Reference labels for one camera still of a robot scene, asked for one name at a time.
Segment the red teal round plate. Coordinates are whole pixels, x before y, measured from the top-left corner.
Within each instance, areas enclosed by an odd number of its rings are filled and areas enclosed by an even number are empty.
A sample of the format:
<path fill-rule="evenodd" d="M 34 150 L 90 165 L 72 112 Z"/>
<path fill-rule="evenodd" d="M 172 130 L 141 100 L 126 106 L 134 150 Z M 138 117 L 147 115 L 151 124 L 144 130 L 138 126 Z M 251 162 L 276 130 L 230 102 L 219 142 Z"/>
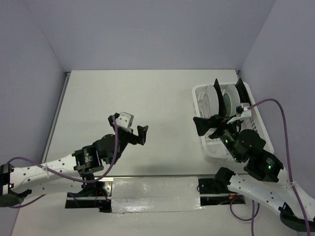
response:
<path fill-rule="evenodd" d="M 208 85 L 202 98 L 202 112 L 205 118 L 219 114 L 219 99 L 213 85 Z"/>
<path fill-rule="evenodd" d="M 236 105 L 240 103 L 240 97 L 234 85 L 226 86 L 223 93 L 223 100 L 226 107 L 226 116 L 232 117 L 236 115 Z"/>

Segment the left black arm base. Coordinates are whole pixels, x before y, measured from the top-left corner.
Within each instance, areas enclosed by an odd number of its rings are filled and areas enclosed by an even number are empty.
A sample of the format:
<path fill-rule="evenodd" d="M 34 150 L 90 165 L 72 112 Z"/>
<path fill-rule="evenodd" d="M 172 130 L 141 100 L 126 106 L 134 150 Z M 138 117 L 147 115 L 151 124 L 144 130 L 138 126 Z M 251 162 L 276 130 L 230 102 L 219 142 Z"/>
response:
<path fill-rule="evenodd" d="M 83 184 L 78 193 L 67 193 L 66 209 L 98 209 L 99 212 L 111 213 L 112 182 L 99 181 Z"/>

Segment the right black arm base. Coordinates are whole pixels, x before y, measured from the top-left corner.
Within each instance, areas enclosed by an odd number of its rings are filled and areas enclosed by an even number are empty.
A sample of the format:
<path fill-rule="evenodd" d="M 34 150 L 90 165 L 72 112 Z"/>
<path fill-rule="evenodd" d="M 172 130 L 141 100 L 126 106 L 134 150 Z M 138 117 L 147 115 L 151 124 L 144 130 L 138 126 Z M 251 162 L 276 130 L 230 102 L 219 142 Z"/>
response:
<path fill-rule="evenodd" d="M 245 204 L 245 198 L 242 195 L 220 187 L 213 178 L 199 178 L 197 191 L 200 194 L 200 205 L 202 207 Z"/>

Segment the black green square plate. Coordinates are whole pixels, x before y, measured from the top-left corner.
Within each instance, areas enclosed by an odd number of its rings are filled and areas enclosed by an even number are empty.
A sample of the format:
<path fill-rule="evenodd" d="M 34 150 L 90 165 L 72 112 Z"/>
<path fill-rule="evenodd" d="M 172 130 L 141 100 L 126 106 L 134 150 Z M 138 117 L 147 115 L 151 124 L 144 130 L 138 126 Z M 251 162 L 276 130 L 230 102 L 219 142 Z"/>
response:
<path fill-rule="evenodd" d="M 225 105 L 225 101 L 223 99 L 223 95 L 221 92 L 221 88 L 220 88 L 218 79 L 215 79 L 214 88 L 215 88 L 217 96 L 218 96 L 219 115 L 224 117 L 224 116 L 226 116 L 226 105 Z"/>

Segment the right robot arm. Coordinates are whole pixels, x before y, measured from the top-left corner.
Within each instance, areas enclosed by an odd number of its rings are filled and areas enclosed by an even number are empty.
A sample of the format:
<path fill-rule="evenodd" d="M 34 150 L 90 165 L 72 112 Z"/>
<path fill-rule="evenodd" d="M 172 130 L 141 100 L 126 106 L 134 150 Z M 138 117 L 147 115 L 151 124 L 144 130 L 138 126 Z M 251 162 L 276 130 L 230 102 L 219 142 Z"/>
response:
<path fill-rule="evenodd" d="M 292 230 L 310 235 L 315 231 L 315 201 L 293 180 L 291 164 L 283 164 L 265 149 L 266 141 L 254 129 L 243 129 L 253 118 L 251 103 L 242 80 L 221 89 L 219 82 L 205 88 L 202 105 L 193 118 L 200 137 L 219 140 L 232 159 L 244 163 L 250 182 L 221 167 L 213 178 L 199 180 L 201 194 L 234 192 L 253 200 L 253 208 L 263 205 Z"/>

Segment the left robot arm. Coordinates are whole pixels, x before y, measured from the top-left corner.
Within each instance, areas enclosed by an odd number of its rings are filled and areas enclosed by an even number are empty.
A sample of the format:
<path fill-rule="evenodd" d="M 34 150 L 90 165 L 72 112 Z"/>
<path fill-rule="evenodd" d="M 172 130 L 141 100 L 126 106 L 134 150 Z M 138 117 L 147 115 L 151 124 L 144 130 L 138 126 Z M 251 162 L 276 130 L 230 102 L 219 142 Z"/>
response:
<path fill-rule="evenodd" d="M 144 145 L 149 127 L 137 126 L 137 134 L 131 128 L 134 116 L 115 113 L 108 122 L 114 134 L 85 146 L 55 161 L 37 163 L 25 157 L 14 157 L 0 167 L 0 206 L 22 208 L 28 196 L 42 198 L 48 192 L 47 184 L 67 179 L 78 182 L 85 196 L 95 193 L 97 182 L 109 174 L 127 145 Z"/>

